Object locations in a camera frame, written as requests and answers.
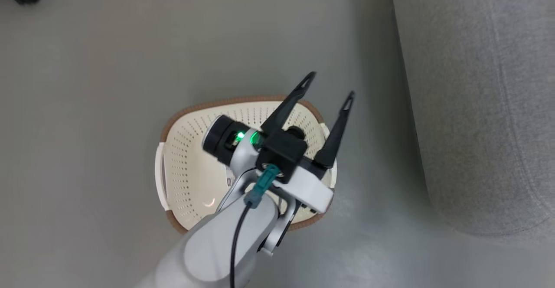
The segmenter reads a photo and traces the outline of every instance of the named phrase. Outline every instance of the gray sofa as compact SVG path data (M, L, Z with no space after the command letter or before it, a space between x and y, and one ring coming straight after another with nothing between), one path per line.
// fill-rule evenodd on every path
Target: gray sofa
M555 242L555 0L394 0L422 166L456 230Z

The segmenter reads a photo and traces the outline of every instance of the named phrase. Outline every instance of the cable connector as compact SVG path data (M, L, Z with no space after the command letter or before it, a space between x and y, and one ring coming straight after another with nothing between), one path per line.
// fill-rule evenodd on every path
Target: cable connector
M250 207L256 209L260 201L262 201L262 196L272 186L272 182L279 173L281 173L281 171L277 166L272 164L268 165L256 181L252 190L246 194L244 198L245 205L250 203Z

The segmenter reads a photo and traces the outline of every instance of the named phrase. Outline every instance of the laundry basket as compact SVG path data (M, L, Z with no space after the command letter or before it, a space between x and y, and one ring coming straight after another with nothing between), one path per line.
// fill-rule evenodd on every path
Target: laundry basket
M221 114L260 130L260 125L279 106L285 96L235 98L193 106L175 114L165 126L155 158L155 183L160 203L170 223L186 233L204 216L213 214L234 182L225 165L202 150L202 138L212 121ZM314 158L329 136L321 114L311 103L300 101L293 108L284 128L298 126L306 134L305 156ZM335 187L337 164L322 182ZM283 212L285 201L268 193ZM323 217L300 208L289 230L311 225Z

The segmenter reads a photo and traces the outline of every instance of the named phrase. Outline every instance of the basket handle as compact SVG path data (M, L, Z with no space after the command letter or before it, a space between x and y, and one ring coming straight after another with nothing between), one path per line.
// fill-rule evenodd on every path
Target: basket handle
M325 139L328 138L330 135L330 130L327 128L325 123L321 123L320 127L322 128L323 137ZM330 169L330 188L335 188L335 182L337 181L337 159L333 162L333 167Z
M154 159L154 181L156 182L156 191L158 191L158 198L160 199L160 203L162 207L164 207L165 211L170 209L168 205L168 199L166 198L166 190L164 187L164 173L162 169L164 167L164 142L160 142L158 144L158 148L156 148L156 158Z

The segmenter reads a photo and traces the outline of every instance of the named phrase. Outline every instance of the cable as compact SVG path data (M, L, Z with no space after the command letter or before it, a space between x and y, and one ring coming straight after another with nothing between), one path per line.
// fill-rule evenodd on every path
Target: cable
M246 203L245 209L243 210L243 213L241 213L241 217L239 218L239 222L235 228L235 234L233 235L232 260L229 269L229 283L231 288L235 288L235 252L237 251L237 239L239 238L239 231L241 230L242 223L245 220L246 214L250 210L250 207L251 203Z

